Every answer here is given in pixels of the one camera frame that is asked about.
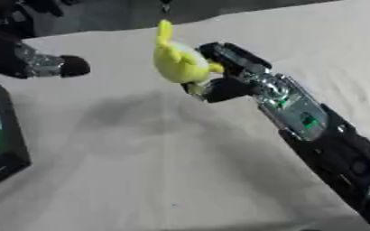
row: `green led light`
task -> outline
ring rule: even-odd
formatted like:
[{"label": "green led light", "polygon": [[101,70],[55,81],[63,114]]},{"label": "green led light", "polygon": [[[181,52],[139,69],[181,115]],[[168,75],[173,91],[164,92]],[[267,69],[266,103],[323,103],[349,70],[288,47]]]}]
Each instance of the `green led light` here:
[{"label": "green led light", "polygon": [[317,120],[313,120],[313,121],[311,121],[311,123],[309,123],[308,125],[304,125],[306,128],[311,128],[312,126],[314,126],[314,125],[316,125],[316,124],[318,124],[319,123],[319,121],[317,121]]}]

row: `black rubber fingertip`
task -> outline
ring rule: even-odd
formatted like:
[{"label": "black rubber fingertip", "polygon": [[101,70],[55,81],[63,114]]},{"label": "black rubber fingertip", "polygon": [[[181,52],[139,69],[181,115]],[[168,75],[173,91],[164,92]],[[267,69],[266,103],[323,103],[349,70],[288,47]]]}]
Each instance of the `black rubber fingertip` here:
[{"label": "black rubber fingertip", "polygon": [[60,70],[63,78],[83,76],[91,72],[89,63],[78,56],[63,55],[61,57],[64,59]]}]

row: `white fabric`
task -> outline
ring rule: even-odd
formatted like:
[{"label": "white fabric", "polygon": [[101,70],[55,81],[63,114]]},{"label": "white fabric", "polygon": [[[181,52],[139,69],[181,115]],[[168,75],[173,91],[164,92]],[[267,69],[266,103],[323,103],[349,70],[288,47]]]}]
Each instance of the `white fabric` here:
[{"label": "white fabric", "polygon": [[[233,42],[370,138],[370,0],[219,16],[179,42]],[[0,231],[368,230],[241,98],[200,103],[153,68],[156,30],[29,40],[78,79],[0,77],[33,166],[0,185]]]}]

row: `black robotic finger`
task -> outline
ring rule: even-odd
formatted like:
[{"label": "black robotic finger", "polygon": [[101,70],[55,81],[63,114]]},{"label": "black robotic finger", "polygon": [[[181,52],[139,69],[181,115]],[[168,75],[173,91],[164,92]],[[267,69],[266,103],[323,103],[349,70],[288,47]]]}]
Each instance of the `black robotic finger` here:
[{"label": "black robotic finger", "polygon": [[262,65],[271,69],[272,65],[253,53],[245,51],[232,43],[220,44],[212,42],[197,48],[206,59],[220,63],[228,74],[239,75],[245,70],[245,65]]},{"label": "black robotic finger", "polygon": [[209,103],[218,103],[249,95],[251,88],[232,78],[213,79],[210,91],[203,95]]},{"label": "black robotic finger", "polygon": [[232,52],[236,53],[238,56],[244,57],[245,59],[249,60],[252,63],[261,64],[267,69],[272,68],[272,64],[268,62],[267,60],[263,60],[259,58],[258,56],[254,55],[253,53],[234,45],[233,43],[225,43],[225,48],[230,49]]}]

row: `robotic hand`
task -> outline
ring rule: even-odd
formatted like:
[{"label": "robotic hand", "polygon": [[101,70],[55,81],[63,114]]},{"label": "robotic hand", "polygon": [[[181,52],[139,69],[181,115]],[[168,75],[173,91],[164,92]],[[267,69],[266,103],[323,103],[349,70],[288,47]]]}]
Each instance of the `robotic hand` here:
[{"label": "robotic hand", "polygon": [[88,63],[76,56],[39,53],[22,41],[0,33],[0,74],[27,79],[33,77],[76,77],[88,74]]},{"label": "robotic hand", "polygon": [[197,50],[221,64],[224,77],[209,81],[197,95],[188,93],[209,103],[254,97],[284,141],[370,224],[370,141],[291,77],[273,73],[271,64],[254,54],[231,43],[210,43]]}]

